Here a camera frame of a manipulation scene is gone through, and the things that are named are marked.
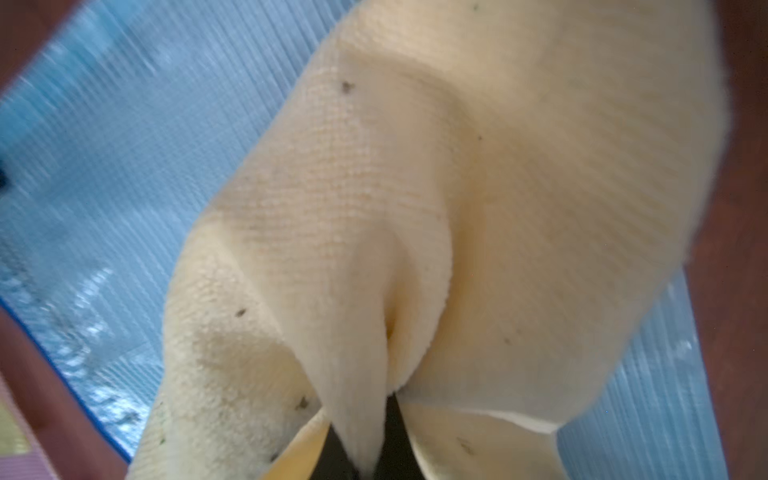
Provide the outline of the blue document bag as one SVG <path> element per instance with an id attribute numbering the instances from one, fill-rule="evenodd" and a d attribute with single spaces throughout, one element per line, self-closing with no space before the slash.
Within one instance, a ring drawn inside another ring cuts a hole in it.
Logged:
<path id="1" fill-rule="evenodd" d="M 131 463 L 186 238 L 362 2 L 90 1 L 2 96 L 2 304 Z M 557 431 L 562 479 L 727 477 L 681 266 Z"/>

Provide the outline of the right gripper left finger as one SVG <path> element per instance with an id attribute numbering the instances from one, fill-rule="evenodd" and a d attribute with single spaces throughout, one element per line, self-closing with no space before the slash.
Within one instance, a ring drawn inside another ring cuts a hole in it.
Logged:
<path id="1" fill-rule="evenodd" d="M 310 480 L 358 480 L 359 472 L 347 457 L 333 426 L 330 426 Z"/>

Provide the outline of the yellow document bag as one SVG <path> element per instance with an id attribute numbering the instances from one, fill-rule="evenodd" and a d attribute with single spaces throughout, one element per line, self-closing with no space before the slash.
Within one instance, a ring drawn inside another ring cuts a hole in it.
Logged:
<path id="1" fill-rule="evenodd" d="M 0 408 L 0 455 L 2 457 L 24 455 L 30 451 L 29 441 L 20 427 L 17 417 L 1 403 Z"/>

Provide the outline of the yellow cleaning cloth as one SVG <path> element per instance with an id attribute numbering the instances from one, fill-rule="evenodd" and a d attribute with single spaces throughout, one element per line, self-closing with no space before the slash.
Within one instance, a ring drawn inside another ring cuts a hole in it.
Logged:
<path id="1" fill-rule="evenodd" d="M 698 228 L 730 123 L 709 1 L 364 1 L 185 240 L 131 479 L 562 479 Z"/>

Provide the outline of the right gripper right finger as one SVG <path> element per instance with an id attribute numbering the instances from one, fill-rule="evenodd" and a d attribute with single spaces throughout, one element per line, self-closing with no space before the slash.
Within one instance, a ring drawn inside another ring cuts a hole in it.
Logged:
<path id="1" fill-rule="evenodd" d="M 384 444 L 374 479 L 424 480 L 395 395 L 387 399 L 384 428 Z"/>

